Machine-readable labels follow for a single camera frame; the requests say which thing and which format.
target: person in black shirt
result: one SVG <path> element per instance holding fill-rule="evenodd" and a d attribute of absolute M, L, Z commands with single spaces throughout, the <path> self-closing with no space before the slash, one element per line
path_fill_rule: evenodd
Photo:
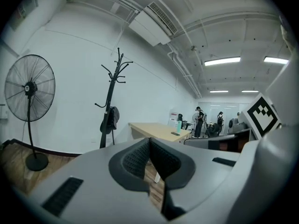
<path fill-rule="evenodd" d="M 201 127 L 202 127 L 202 124 L 204 123 L 204 120 L 203 120 L 204 113 L 203 113 L 203 111 L 201 110 L 201 108 L 199 106 L 196 107 L 196 110 L 199 112 L 199 115 L 197 117 L 195 134 L 194 134 L 193 138 L 199 138 L 200 137 Z"/>
<path fill-rule="evenodd" d="M 217 136 L 219 136 L 219 134 L 222 131 L 222 126 L 223 126 L 223 112 L 221 111 L 218 115 L 217 115 L 217 124 L 219 125 L 219 130 L 217 132 Z"/>

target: black vent slot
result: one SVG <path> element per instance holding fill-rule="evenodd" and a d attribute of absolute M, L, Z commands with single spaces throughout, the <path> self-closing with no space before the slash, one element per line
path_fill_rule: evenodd
<path fill-rule="evenodd" d="M 224 164 L 224 165 L 228 165 L 228 166 L 231 166 L 231 167 L 233 167 L 236 163 L 235 161 L 228 160 L 228 159 L 223 159 L 223 158 L 213 158 L 212 161 L 217 162 L 217 163 L 221 163 L 221 164 Z"/>
<path fill-rule="evenodd" d="M 74 177 L 68 178 L 43 204 L 43 208 L 58 217 L 82 183 L 83 180 L 81 179 Z"/>

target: ceiling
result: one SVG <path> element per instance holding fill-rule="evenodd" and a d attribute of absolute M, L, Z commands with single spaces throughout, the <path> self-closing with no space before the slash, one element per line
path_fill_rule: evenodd
<path fill-rule="evenodd" d="M 132 9 L 119 0 L 74 1 L 98 7 L 127 22 L 132 19 L 129 16 Z M 268 0 L 162 0 L 183 24 L 192 44 L 158 0 L 126 1 L 139 11 L 155 1 L 168 14 L 179 29 L 171 44 L 179 51 L 202 96 L 207 96 L 210 90 L 230 90 L 234 95 L 241 94 L 241 90 L 264 91 L 283 67 L 264 63 L 265 56 L 290 58 L 281 35 L 278 11 Z M 165 55 L 170 51 L 167 45 L 159 46 Z M 204 65 L 204 61 L 234 56 L 240 56 L 241 61 Z"/>

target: fluorescent light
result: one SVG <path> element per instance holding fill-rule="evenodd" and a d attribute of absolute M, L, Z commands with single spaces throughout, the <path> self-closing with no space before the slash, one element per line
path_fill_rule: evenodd
<path fill-rule="evenodd" d="M 259 91 L 242 91 L 243 93 L 257 93 Z"/>
<path fill-rule="evenodd" d="M 217 64 L 224 64 L 224 63 L 239 62 L 240 60 L 241 60 L 241 57 L 232 57 L 232 58 L 212 60 L 212 61 L 205 62 L 205 66 L 208 66 L 208 65 L 217 65 Z"/>
<path fill-rule="evenodd" d="M 272 63 L 279 63 L 279 64 L 287 64 L 289 60 L 274 58 L 274 57 L 265 57 L 264 62 L 272 62 Z"/>
<path fill-rule="evenodd" d="M 228 91 L 210 91 L 210 93 L 226 93 Z"/>

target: white wall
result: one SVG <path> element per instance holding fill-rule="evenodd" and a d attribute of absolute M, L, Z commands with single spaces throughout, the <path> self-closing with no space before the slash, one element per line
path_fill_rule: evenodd
<path fill-rule="evenodd" d="M 65 3 L 65 0 L 37 1 L 38 7 L 27 16 L 15 31 L 12 30 L 9 24 L 7 24 L 2 31 L 1 39 L 19 55 L 33 33 L 46 24 L 54 12 Z"/>
<path fill-rule="evenodd" d="M 104 109 L 94 103 L 103 105 L 106 100 L 109 77 L 101 64 L 115 69 L 117 53 L 110 54 L 120 25 L 110 15 L 67 5 L 23 48 L 44 57 L 56 79 L 52 107 L 42 119 L 32 123 L 36 146 L 69 153 L 99 148 Z M 114 88 L 112 105 L 120 111 L 114 133 L 116 143 L 127 140 L 128 122 L 167 124 L 169 111 L 174 107 L 184 118 L 191 118 L 197 100 L 168 58 L 129 28 L 118 47 L 124 53 L 123 61 L 134 63 L 122 72 L 127 83 L 117 83 Z M 7 74 L 13 62 L 6 62 L 2 56 L 0 59 L 1 65 L 5 65 L 1 71 Z M 7 124 L 1 128 L 5 139 L 21 139 L 23 124 L 10 113 Z M 27 128 L 24 142 L 29 143 Z"/>

